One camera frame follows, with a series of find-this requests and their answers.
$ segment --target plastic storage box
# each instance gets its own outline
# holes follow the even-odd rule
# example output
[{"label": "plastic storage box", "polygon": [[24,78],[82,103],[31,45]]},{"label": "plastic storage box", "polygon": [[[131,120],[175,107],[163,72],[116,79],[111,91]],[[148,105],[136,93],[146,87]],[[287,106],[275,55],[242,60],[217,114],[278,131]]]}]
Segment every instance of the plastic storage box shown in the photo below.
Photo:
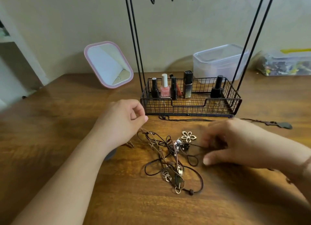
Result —
[{"label": "plastic storage box", "polygon": [[311,49],[261,51],[260,60],[266,76],[311,75]]},{"label": "plastic storage box", "polygon": [[[223,75],[232,81],[243,48],[228,44],[193,54],[193,75],[196,78],[214,78]],[[249,56],[246,50],[235,80],[239,79]]]}]

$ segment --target wood grain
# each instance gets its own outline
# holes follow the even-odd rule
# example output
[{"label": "wood grain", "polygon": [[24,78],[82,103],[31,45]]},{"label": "wood grain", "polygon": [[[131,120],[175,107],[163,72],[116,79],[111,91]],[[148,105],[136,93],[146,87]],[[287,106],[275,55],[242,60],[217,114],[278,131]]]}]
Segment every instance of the wood grain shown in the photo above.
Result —
[{"label": "wood grain", "polygon": [[[153,76],[161,73],[146,74]],[[311,146],[311,77],[264,77],[250,71],[239,93],[243,102],[237,117],[290,122],[292,130],[259,125]],[[115,90],[102,87],[95,75],[70,74],[0,113],[0,224],[9,224],[29,203],[109,102],[140,95],[138,74]],[[199,137],[204,125],[150,116],[144,128],[172,138],[192,130]],[[309,205],[281,173],[200,164],[196,169],[204,179],[202,193],[177,195],[160,176],[144,174],[143,165],[156,156],[137,137],[132,141],[134,149],[121,146],[103,162],[84,224],[311,223]],[[200,186],[192,172],[185,171],[185,178],[187,187]]]}]

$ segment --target black chain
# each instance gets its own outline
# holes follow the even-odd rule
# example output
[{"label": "black chain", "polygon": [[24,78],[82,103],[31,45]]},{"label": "black chain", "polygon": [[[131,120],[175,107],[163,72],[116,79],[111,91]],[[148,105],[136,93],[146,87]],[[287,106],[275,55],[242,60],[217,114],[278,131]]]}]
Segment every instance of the black chain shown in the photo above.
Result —
[{"label": "black chain", "polygon": [[164,116],[164,115],[160,115],[159,119],[166,120],[166,121],[186,121],[186,122],[190,122],[190,121],[213,122],[213,121],[215,121],[215,120],[211,120],[211,119],[170,119],[169,116]]}]

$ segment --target black bottle cap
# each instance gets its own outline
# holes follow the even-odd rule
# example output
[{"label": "black bottle cap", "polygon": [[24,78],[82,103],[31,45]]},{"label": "black bottle cap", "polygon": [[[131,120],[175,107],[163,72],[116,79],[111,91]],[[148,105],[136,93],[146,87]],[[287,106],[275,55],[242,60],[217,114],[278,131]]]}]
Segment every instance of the black bottle cap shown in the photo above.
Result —
[{"label": "black bottle cap", "polygon": [[193,82],[193,72],[188,70],[184,72],[184,84],[192,84]]},{"label": "black bottle cap", "polygon": [[172,80],[171,89],[176,90],[176,77],[172,76],[171,80]]},{"label": "black bottle cap", "polygon": [[156,91],[158,89],[158,83],[156,78],[152,78],[152,89]]},{"label": "black bottle cap", "polygon": [[217,79],[216,79],[216,84],[215,84],[215,88],[216,89],[220,89],[221,88],[221,84],[222,84],[222,80],[223,80],[223,76],[222,75],[218,75]]}]

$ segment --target makeup mirror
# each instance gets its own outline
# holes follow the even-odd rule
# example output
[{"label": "makeup mirror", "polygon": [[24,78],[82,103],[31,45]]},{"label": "makeup mirror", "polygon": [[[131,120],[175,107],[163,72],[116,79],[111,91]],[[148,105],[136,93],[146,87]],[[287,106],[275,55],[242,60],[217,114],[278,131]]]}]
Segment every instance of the makeup mirror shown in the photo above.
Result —
[{"label": "makeup mirror", "polygon": [[105,41],[88,45],[84,55],[98,80],[107,88],[117,88],[133,79],[133,70],[120,48]]}]

